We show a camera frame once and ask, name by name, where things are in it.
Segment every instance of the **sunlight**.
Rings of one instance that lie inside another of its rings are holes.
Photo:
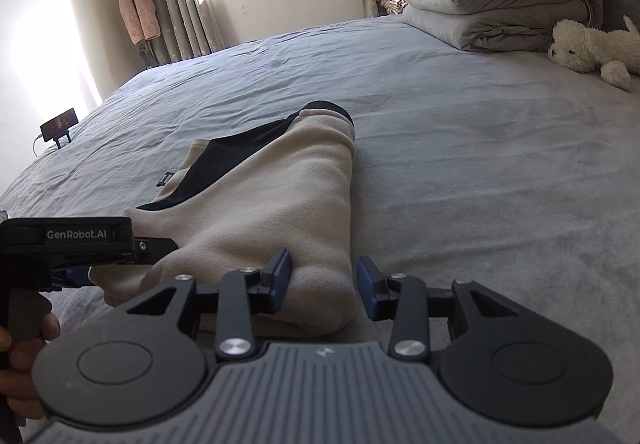
[[[12,65],[43,122],[73,107],[78,119],[102,102],[71,0],[37,0],[12,34]]]

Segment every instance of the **black handle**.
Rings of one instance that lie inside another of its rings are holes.
[[[51,312],[51,303],[33,290],[0,288],[0,326],[11,334],[12,344],[40,335],[42,319]],[[0,368],[10,367],[9,354],[0,353]],[[0,395],[0,439],[6,444],[22,442],[15,413]]]
[[[246,274],[242,270],[234,270],[220,280],[215,338],[219,361],[241,361],[258,352],[251,325]]]
[[[386,283],[400,293],[389,355],[401,361],[427,361],[431,355],[427,286],[419,278],[404,274],[392,275]]]

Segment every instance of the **black trim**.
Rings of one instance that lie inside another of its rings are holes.
[[[203,192],[233,168],[251,157],[254,153],[276,140],[290,127],[301,110],[331,110],[341,114],[353,125],[351,116],[341,106],[329,101],[313,101],[287,119],[274,120],[241,134],[211,139],[202,154],[189,168],[178,187],[166,198],[139,206],[145,211],[160,211],[177,206]]]
[[[309,104],[300,108],[300,110],[298,110],[294,115],[297,117],[302,110],[331,110],[332,112],[337,112],[341,116],[346,117],[351,125],[354,126],[353,119],[351,119],[349,113],[343,107],[329,101],[311,101]]]

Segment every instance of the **clothing label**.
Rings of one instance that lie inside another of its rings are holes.
[[[175,171],[168,171],[167,173],[165,173],[162,178],[158,181],[158,184],[156,184],[156,187],[160,187],[160,186],[164,186],[167,182],[169,182],[169,179],[171,177],[173,177],[175,175]]]

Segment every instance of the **metal screw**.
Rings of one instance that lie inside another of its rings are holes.
[[[220,352],[228,356],[242,356],[251,350],[251,343],[242,338],[229,338],[220,343]]]
[[[408,358],[419,356],[424,353],[426,349],[427,347],[422,341],[417,341],[415,339],[405,339],[394,345],[394,352],[396,354]]]

